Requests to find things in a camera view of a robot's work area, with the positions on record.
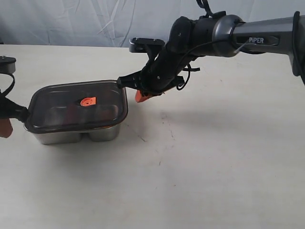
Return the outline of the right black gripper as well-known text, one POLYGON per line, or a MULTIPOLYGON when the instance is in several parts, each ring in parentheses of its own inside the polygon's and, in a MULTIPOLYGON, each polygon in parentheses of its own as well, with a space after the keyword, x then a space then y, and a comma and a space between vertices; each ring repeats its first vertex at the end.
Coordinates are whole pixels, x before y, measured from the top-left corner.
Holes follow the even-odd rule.
POLYGON ((142 70, 119 77, 116 81, 117 86, 136 89, 137 103, 161 96, 165 91, 184 84, 183 77, 177 73, 185 67, 184 64, 180 64, 182 57, 181 54, 162 49, 156 59, 150 59, 142 70))

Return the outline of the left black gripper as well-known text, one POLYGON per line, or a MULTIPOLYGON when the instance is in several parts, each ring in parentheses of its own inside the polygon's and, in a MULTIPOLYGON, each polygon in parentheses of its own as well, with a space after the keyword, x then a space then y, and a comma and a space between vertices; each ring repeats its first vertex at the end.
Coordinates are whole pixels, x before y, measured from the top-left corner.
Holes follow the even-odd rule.
POLYGON ((17 119, 25 123, 29 117, 26 107, 16 104, 0 94, 0 137, 8 138, 13 132, 10 119, 17 119))

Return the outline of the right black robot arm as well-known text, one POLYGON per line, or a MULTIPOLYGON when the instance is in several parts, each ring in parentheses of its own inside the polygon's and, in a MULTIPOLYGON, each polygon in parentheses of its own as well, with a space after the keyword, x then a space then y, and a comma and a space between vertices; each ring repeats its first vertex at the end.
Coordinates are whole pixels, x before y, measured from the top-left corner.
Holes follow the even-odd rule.
POLYGON ((180 72, 193 72, 190 63, 205 56, 229 58, 239 52, 284 54, 290 59, 293 75, 304 78, 305 18, 299 12, 293 17, 255 22, 244 22, 225 12, 197 20, 180 17, 172 25, 167 42, 133 38, 130 52, 149 57, 140 71, 117 80, 118 87, 137 90, 137 102, 172 88, 182 90, 187 81, 180 72))

